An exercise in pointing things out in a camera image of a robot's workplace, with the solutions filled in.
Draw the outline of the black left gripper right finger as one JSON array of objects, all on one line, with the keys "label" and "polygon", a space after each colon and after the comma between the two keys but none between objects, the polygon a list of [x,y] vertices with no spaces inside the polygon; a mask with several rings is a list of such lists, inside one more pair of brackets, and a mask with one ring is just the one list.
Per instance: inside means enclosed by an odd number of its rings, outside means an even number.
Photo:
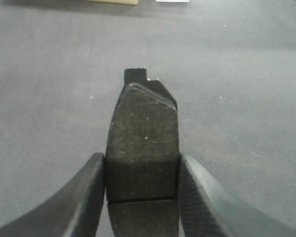
[{"label": "black left gripper right finger", "polygon": [[241,199],[189,155],[181,157],[178,208],[187,237],[296,237],[296,229]]}]

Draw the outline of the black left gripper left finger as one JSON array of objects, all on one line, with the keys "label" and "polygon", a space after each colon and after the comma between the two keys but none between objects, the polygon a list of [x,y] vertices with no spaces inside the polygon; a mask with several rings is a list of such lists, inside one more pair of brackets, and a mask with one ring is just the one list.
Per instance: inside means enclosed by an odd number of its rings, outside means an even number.
[{"label": "black left gripper left finger", "polygon": [[93,154],[52,197],[0,227],[0,237],[94,237],[104,201],[104,158]]}]

